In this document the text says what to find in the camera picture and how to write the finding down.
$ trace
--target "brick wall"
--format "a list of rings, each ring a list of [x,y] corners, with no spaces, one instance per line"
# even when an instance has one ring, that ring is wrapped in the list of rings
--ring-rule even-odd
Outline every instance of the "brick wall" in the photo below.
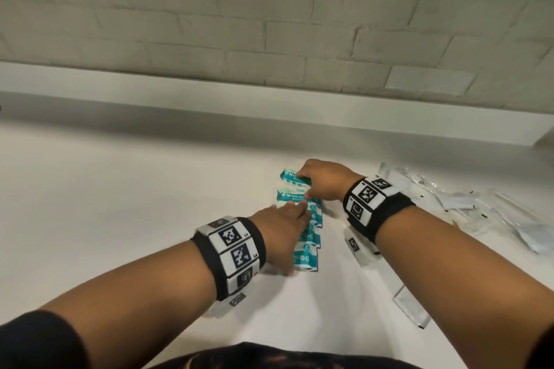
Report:
[[[0,59],[554,113],[554,0],[0,0]]]

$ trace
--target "black sleeve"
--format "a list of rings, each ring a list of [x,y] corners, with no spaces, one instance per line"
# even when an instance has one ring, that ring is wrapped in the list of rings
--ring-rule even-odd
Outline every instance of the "black sleeve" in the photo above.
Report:
[[[81,338],[61,317],[34,311],[0,326],[2,369],[89,369]]]
[[[527,369],[554,367],[554,325],[539,339],[527,362]]]

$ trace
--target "white table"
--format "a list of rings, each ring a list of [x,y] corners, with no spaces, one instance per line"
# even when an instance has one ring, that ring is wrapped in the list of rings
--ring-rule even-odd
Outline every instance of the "white table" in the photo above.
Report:
[[[266,207],[283,167],[299,167],[313,156],[368,174],[381,161],[409,166],[447,189],[494,186],[554,217],[554,169],[547,153],[222,120],[227,124],[217,121],[201,131],[213,143],[202,143],[192,128],[191,140],[161,140],[0,121],[0,322],[186,240],[214,218],[248,216]],[[284,142],[292,129],[295,135]],[[219,131],[236,137],[222,144],[213,136]],[[253,341],[290,350],[392,356],[426,369],[465,367],[433,322],[420,330],[392,302],[401,282],[386,263],[371,270],[357,265],[343,240],[340,205],[328,206],[337,217],[324,218],[318,273],[260,275],[234,313],[220,320],[200,318],[154,362]],[[552,267],[513,238],[487,233],[482,240],[554,287]]]

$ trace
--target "left hand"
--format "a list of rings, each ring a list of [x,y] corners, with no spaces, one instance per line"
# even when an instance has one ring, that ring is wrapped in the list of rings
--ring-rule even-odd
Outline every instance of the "left hand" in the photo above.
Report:
[[[249,217],[264,238],[267,261],[284,274],[292,271],[294,247],[310,223],[307,207],[305,201],[297,205],[289,201],[280,208],[273,205]]]

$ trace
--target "right hand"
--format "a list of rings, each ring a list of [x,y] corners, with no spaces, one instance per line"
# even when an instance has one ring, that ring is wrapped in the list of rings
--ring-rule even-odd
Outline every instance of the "right hand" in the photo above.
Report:
[[[364,177],[340,163],[319,159],[308,159],[296,176],[309,177],[312,180],[311,188],[304,194],[305,199],[340,201],[343,201],[354,183]]]

